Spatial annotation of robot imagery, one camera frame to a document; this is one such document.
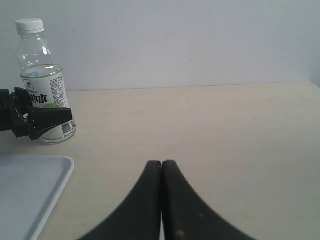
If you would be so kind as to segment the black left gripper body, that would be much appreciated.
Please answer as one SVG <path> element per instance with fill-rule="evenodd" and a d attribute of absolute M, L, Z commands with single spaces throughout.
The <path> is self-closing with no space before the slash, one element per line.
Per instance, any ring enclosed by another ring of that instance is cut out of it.
<path fill-rule="evenodd" d="M 33 140 L 34 107 L 29 92 L 21 87 L 0 91 L 0 131 L 12 131 L 16 138 Z"/>

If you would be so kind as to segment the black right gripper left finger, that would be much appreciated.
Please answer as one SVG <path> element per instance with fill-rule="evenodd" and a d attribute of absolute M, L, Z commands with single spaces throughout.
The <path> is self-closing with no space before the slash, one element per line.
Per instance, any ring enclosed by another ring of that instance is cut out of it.
<path fill-rule="evenodd" d="M 158 240 L 162 164 L 150 160 L 123 202 L 82 240 Z"/>

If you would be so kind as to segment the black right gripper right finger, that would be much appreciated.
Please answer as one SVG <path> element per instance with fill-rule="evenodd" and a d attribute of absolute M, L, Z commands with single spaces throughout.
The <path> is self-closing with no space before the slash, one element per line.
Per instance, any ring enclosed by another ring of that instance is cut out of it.
<path fill-rule="evenodd" d="M 174 160 L 162 164 L 162 222 L 166 240 L 252 239 L 200 198 Z"/>

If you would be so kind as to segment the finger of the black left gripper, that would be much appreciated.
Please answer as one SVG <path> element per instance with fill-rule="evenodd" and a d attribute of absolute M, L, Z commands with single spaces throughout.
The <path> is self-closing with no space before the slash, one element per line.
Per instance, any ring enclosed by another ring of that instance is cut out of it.
<path fill-rule="evenodd" d="M 70 108 L 27 107 L 29 138 L 37 140 L 48 131 L 72 120 Z"/>

